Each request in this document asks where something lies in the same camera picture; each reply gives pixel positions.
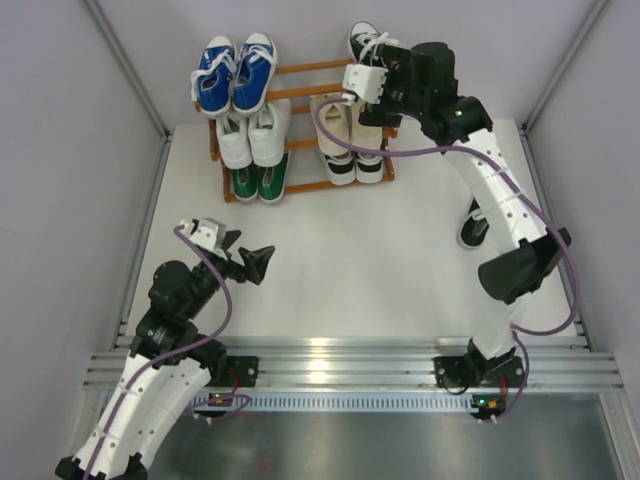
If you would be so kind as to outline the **green sneaker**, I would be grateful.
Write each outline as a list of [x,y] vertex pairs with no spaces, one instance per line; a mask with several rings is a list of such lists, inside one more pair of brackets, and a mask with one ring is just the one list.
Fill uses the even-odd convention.
[[254,164],[230,171],[230,181],[236,199],[251,203],[258,197],[257,169]]
[[280,162],[272,167],[258,167],[258,196],[266,203],[277,203],[284,196],[290,152],[285,151]]

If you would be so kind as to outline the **beige sneaker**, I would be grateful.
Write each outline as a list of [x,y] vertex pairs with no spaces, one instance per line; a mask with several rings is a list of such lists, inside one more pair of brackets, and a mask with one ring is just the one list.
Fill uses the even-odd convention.
[[318,127],[322,125],[334,137],[347,143],[350,140],[348,124],[348,107],[344,103],[331,103],[322,107],[318,113],[320,122],[314,121],[318,147],[329,157],[339,158],[347,154],[347,149],[332,142]]
[[364,111],[365,103],[357,100],[350,107],[351,114],[351,144],[370,150],[379,150],[383,142],[383,128],[366,126],[359,117]]

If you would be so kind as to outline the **black white sneaker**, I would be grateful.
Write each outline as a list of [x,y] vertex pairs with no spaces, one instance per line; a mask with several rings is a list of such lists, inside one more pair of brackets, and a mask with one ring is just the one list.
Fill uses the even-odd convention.
[[381,182],[384,177],[384,160],[381,155],[355,154],[356,180],[363,184]]
[[356,180],[355,162],[351,151],[347,150],[337,156],[320,151],[319,155],[331,184],[344,186]]

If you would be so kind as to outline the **blue sneaker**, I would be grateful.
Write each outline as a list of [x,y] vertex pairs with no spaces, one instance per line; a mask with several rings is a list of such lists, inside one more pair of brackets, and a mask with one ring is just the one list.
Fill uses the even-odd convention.
[[253,33],[240,49],[232,96],[233,108],[241,115],[258,112],[278,65],[277,48],[270,37]]
[[191,101],[208,118],[216,118],[230,109],[236,70],[234,43],[225,36],[214,37],[203,50],[198,68],[190,75]]

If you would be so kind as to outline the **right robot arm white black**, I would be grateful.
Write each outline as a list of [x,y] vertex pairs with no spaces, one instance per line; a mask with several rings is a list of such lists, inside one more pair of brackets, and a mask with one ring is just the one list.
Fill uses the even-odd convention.
[[343,85],[365,103],[361,122],[397,127],[402,117],[417,120],[466,182],[495,242],[498,255],[479,266],[478,279],[507,312],[483,321],[464,355],[436,360],[442,387],[491,385],[521,368],[513,338],[520,329],[519,309],[568,256],[571,237],[543,216],[511,176],[485,107],[458,92],[455,55],[447,44],[408,48],[359,34],[351,39],[351,52],[356,63]]

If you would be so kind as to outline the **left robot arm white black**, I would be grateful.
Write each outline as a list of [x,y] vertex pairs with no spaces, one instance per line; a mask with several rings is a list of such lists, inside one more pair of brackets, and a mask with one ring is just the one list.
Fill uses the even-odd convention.
[[60,479],[145,479],[157,451],[203,387],[227,376],[229,357],[220,325],[203,335],[194,321],[228,284],[259,285],[276,249],[229,248],[240,238],[213,219],[183,221],[176,237],[199,258],[194,267],[166,261],[153,274],[150,306],[136,327],[118,383],[85,443],[59,461]]

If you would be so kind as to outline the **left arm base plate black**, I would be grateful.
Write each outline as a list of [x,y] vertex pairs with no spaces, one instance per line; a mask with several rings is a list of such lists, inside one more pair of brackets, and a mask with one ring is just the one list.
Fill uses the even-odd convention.
[[253,388],[259,372],[257,356],[228,356],[215,367],[208,387],[237,389]]

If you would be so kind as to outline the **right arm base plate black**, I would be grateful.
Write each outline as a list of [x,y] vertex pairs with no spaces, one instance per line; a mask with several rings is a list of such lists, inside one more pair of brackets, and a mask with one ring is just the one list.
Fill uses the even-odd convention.
[[433,363],[436,385],[454,395],[472,388],[518,388],[524,380],[523,359],[513,353],[492,359],[471,353],[439,356]]

